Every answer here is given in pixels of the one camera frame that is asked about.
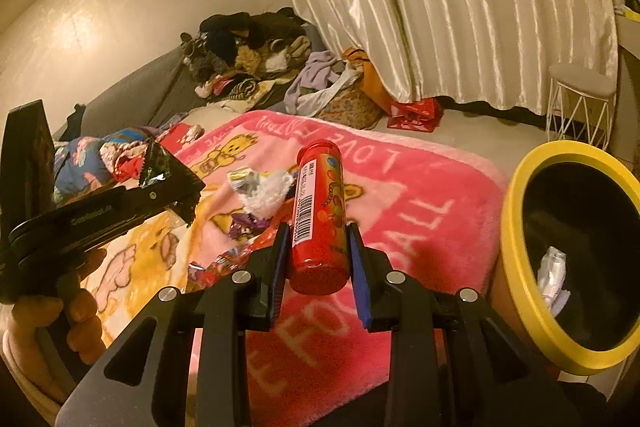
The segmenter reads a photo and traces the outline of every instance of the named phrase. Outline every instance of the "hand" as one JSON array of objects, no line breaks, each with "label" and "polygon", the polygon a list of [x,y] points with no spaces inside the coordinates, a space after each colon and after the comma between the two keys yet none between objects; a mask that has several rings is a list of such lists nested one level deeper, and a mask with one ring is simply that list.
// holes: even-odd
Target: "hand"
[{"label": "hand", "polygon": [[[88,252],[84,265],[78,270],[80,279],[85,279],[97,270],[105,256],[106,250]],[[20,371],[44,394],[60,403],[67,397],[47,367],[36,342],[35,331],[36,328],[53,324],[62,309],[62,300],[55,297],[22,296],[14,304],[8,328],[9,346]],[[84,289],[80,290],[68,306],[68,313],[75,324],[66,336],[66,341],[88,365],[94,364],[106,349],[97,311],[94,296]]]}]

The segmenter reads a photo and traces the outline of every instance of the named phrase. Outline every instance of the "lavender cloth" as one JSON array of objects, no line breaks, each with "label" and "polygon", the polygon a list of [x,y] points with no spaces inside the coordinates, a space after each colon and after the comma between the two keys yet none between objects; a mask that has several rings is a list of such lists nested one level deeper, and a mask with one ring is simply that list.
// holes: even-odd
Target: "lavender cloth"
[{"label": "lavender cloth", "polygon": [[295,114],[298,108],[298,98],[303,87],[321,90],[331,86],[339,76],[331,70],[339,62],[332,52],[314,52],[309,55],[305,67],[287,89],[284,103],[289,114]]}]

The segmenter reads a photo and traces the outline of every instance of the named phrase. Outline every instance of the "barcode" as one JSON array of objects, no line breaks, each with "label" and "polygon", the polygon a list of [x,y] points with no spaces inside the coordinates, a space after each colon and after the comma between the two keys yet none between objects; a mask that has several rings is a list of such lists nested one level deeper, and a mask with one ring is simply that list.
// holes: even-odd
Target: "barcode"
[{"label": "barcode", "polygon": [[296,245],[307,239],[311,239],[312,214],[314,209],[314,195],[309,194],[300,200],[296,213],[296,226],[293,236],[293,244]]}]

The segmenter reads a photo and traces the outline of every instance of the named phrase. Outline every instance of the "silver screw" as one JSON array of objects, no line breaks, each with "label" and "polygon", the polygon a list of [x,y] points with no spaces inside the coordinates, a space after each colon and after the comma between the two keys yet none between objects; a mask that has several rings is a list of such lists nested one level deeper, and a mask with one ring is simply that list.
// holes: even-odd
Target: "silver screw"
[{"label": "silver screw", "polygon": [[167,288],[162,288],[158,292],[158,298],[162,302],[169,302],[174,300],[178,296],[178,290],[172,288],[171,286],[167,286]]},{"label": "silver screw", "polygon": [[478,300],[478,292],[471,288],[463,288],[460,290],[460,298],[465,302],[476,302]]},{"label": "silver screw", "polygon": [[247,270],[238,270],[231,276],[231,280],[236,284],[242,284],[251,280],[251,273]]},{"label": "silver screw", "polygon": [[402,284],[406,281],[406,277],[402,272],[389,272],[386,274],[386,280],[388,280],[391,284]]}]

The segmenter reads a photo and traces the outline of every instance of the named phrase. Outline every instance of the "yellow rim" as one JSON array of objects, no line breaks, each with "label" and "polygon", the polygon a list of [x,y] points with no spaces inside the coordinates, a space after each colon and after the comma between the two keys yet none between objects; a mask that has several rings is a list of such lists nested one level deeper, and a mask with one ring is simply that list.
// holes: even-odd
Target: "yellow rim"
[{"label": "yellow rim", "polygon": [[640,344],[640,319],[616,347],[592,351],[572,340],[546,309],[524,243],[522,203],[527,184],[536,172],[564,162],[588,165],[606,174],[625,191],[640,213],[640,182],[613,156],[575,141],[546,143],[524,158],[507,191],[501,222],[502,262],[520,320],[538,349],[568,373],[593,375],[621,362],[636,349]]}]

